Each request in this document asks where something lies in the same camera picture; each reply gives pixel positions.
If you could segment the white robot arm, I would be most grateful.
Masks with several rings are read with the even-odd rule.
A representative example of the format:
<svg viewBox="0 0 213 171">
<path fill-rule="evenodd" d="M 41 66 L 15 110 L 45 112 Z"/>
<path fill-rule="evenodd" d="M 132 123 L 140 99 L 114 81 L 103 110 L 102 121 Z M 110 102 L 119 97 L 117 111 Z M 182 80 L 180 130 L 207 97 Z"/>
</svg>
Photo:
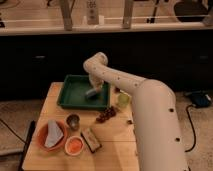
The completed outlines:
<svg viewBox="0 0 213 171">
<path fill-rule="evenodd" d="M 176 96 L 163 82 L 108 67 L 98 52 L 83 63 L 93 87 L 110 83 L 131 96 L 140 171 L 190 171 L 176 111 Z"/>
</svg>

